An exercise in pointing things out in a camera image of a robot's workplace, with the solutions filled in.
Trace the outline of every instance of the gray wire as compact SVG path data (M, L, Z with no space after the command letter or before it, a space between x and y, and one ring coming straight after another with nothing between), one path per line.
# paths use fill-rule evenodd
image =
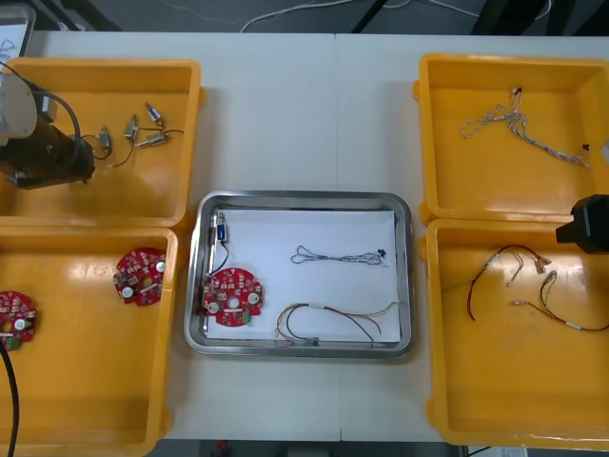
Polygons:
M383 261L385 251L379 249L377 252L367 252L359 255L343 255L341 257L332 257L330 255L316 254L310 249L300 245L296 248L296 254L292 255L289 260L292 264L300 265L305 262L318 262L322 260L333 260L335 262L347 262L349 264L366 264L372 266L384 266L387 264Z
M589 164L583 161L584 157L586 157L590 153L590 147L588 145L583 145L584 153L580 155L569 155L564 152L560 152L558 150L550 148L549 146L544 145L540 141L534 140L526 134L527 117L520 111L521 94L522 88L512 89L512 91L510 92L510 109L508 109L504 105L498 104L495 106L495 109L487 112L484 117L466 121L461 127L461 136L465 139L468 139L474 136L478 131L484 129L490 124L493 124L494 122L507 121L507 127L512 130L512 133L519 136L527 143L545 150L548 154L556 157L557 159L566 160L567 162L571 162L572 164L576 165L581 165L583 167L590 167ZM474 125L475 127L472 129L468 129L468 126L472 125Z

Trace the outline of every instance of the blue component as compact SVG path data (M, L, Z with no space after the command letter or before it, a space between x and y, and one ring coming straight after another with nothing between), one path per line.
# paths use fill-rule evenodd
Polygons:
M226 241L226 224L218 224L217 231L218 241Z

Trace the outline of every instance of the red circuit board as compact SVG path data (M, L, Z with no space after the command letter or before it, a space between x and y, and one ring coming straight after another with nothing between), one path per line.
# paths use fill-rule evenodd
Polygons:
M155 248L138 248L120 260L113 283L125 303L144 307L161 300L165 261L165 253Z
M225 327L249 324L251 316L260 315L263 287L254 275L241 268L218 271L204 287L203 307L207 316Z
M7 350L18 349L32 340L36 315L28 295L14 290L0 292L0 342Z

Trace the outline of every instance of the white paper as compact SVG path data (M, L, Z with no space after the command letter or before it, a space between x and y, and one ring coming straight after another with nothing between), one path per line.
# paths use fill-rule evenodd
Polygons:
M228 328L209 319L208 336L227 339L275 339L281 311L295 303L312 303L341 311L369 313L398 299L395 227L392 211L225 210L230 251L226 268L251 272L263 285L264 306L243 327ZM294 265L299 245L324 255L343 256L384 249L387 267L320 261ZM217 268L224 260L218 250ZM376 317L383 333L358 322L379 342L401 339L399 310ZM300 308L290 319L295 334L325 341L369 341L347 318L315 308Z
M26 24L0 26L0 61L8 62L19 57L27 29Z

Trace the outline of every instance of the wire harness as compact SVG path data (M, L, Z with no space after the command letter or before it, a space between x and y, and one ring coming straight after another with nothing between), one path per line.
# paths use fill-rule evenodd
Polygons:
M495 122L507 122L507 127L512 130L512 133L522 138L527 143L545 150L548 154L557 159L565 160L572 164L590 167L583 159L590 153L590 145L582 145L584 153L579 155L570 155L559 150L550 148L542 142L537 141L526 134L527 116L521 112L522 88L514 88L510 92L510 108L505 105L498 104L495 109L488 111L483 117L466 121L461 127L461 136L469 139L478 131Z

